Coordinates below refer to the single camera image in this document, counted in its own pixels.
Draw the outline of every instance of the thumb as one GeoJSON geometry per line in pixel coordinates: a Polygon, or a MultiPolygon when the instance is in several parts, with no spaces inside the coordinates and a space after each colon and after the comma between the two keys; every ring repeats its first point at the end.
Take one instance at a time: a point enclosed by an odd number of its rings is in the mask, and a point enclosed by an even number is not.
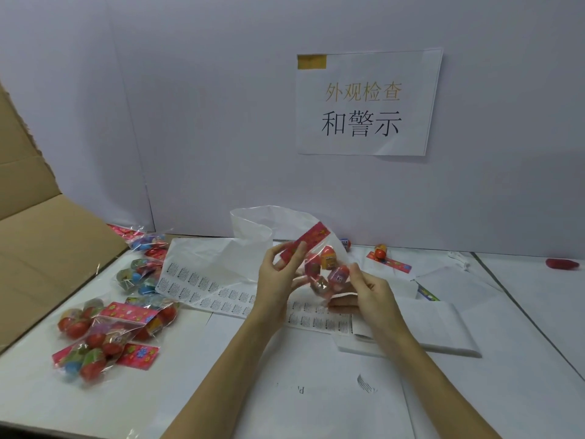
{"type": "Polygon", "coordinates": [[[294,277],[296,270],[303,263],[303,260],[305,260],[306,253],[307,253],[307,243],[301,242],[298,245],[298,247],[296,248],[296,251],[294,252],[294,254],[292,255],[292,258],[291,258],[289,264],[283,268],[284,271],[286,271],[288,274],[290,274],[294,277]]]}
{"type": "Polygon", "coordinates": [[[357,291],[357,294],[370,290],[369,286],[366,284],[366,280],[364,280],[362,270],[360,270],[360,267],[356,263],[352,263],[349,266],[349,279],[357,291]]]}

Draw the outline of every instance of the person's left hand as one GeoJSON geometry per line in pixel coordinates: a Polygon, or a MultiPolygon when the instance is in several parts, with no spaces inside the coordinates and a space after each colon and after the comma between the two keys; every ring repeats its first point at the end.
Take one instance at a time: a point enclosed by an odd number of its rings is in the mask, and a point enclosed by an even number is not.
{"type": "Polygon", "coordinates": [[[266,251],[258,273],[258,289],[249,319],[259,321],[273,335],[284,324],[290,294],[309,283],[307,276],[296,277],[296,270],[303,263],[307,244],[301,242],[288,265],[283,260],[274,264],[276,254],[290,242],[281,243],[266,251]]]}

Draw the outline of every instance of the forearm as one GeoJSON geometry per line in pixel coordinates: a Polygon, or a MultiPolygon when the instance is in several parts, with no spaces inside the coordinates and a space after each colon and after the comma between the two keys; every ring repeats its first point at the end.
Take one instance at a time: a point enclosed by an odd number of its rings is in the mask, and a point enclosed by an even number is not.
{"type": "Polygon", "coordinates": [[[162,439],[224,439],[232,435],[270,333],[248,318],[162,439]]]}
{"type": "Polygon", "coordinates": [[[500,438],[413,337],[407,336],[383,349],[388,349],[400,372],[413,386],[441,438],[500,438]]]}

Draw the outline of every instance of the hand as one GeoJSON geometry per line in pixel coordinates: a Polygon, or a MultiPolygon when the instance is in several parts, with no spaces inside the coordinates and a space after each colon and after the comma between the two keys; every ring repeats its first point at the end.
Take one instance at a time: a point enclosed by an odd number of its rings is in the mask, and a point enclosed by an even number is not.
{"type": "Polygon", "coordinates": [[[307,244],[301,242],[288,265],[281,259],[274,265],[276,254],[290,242],[281,243],[266,251],[258,272],[258,289],[249,319],[261,322],[272,336],[284,324],[290,294],[309,283],[307,276],[297,277],[296,270],[303,263],[307,244]]]}
{"type": "Polygon", "coordinates": [[[331,312],[361,314],[385,350],[414,339],[387,281],[362,272],[356,263],[349,266],[349,277],[357,295],[333,298],[328,304],[331,312]]]}

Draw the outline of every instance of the brown cardboard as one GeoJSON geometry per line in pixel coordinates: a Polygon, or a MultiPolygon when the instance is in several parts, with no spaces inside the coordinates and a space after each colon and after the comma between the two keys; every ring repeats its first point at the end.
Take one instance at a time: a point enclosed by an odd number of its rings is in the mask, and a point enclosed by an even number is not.
{"type": "Polygon", "coordinates": [[[126,244],[61,194],[0,85],[0,352],[126,244]]]}

